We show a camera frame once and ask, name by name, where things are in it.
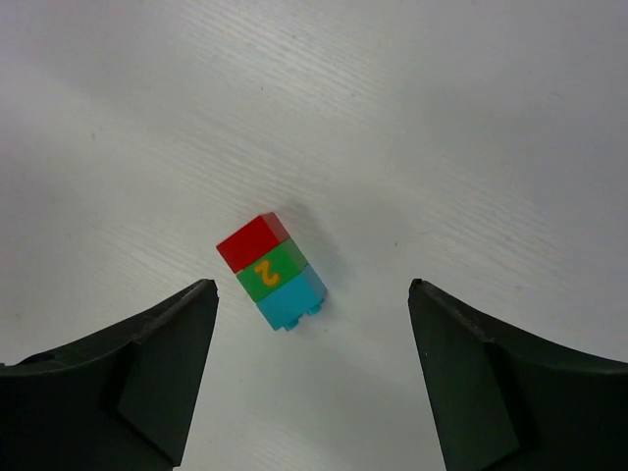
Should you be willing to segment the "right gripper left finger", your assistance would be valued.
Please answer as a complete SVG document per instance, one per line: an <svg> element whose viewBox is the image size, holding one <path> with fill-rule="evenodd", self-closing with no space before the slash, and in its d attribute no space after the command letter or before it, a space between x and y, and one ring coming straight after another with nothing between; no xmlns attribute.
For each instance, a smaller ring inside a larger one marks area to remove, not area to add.
<svg viewBox="0 0 628 471"><path fill-rule="evenodd" d="M174 470L217 318L201 279L159 304L1 367L4 470Z"/></svg>

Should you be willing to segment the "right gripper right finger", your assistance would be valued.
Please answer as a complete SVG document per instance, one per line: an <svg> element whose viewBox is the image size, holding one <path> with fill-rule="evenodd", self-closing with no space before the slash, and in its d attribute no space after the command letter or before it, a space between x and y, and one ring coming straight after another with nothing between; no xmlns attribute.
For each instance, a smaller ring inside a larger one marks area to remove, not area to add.
<svg viewBox="0 0 628 471"><path fill-rule="evenodd" d="M448 470L624 470L627 365L415 279L409 315Z"/></svg>

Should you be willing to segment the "cyan lego stack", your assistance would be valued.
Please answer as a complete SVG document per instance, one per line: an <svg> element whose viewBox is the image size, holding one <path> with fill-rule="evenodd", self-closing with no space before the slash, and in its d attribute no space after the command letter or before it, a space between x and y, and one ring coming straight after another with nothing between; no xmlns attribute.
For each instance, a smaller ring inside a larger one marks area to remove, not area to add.
<svg viewBox="0 0 628 471"><path fill-rule="evenodd" d="M327 289L311 265L256 303L258 310L275 331L290 331L303 315L317 314L325 302Z"/></svg>

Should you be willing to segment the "green yellow lego stack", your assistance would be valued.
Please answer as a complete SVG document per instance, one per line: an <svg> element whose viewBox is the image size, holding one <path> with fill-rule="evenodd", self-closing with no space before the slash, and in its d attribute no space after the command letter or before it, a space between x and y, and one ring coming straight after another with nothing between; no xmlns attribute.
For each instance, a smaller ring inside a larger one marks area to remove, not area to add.
<svg viewBox="0 0 628 471"><path fill-rule="evenodd" d="M249 297L258 302L299 275L308 262L292 238L240 270L236 278Z"/></svg>

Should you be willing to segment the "red lego stack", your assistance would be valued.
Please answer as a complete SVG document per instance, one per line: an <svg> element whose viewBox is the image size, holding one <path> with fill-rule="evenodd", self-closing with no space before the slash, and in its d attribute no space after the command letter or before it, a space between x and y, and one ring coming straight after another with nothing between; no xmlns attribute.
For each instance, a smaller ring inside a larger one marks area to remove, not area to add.
<svg viewBox="0 0 628 471"><path fill-rule="evenodd" d="M236 274L288 238L288 231L276 213L268 212L256 216L216 248Z"/></svg>

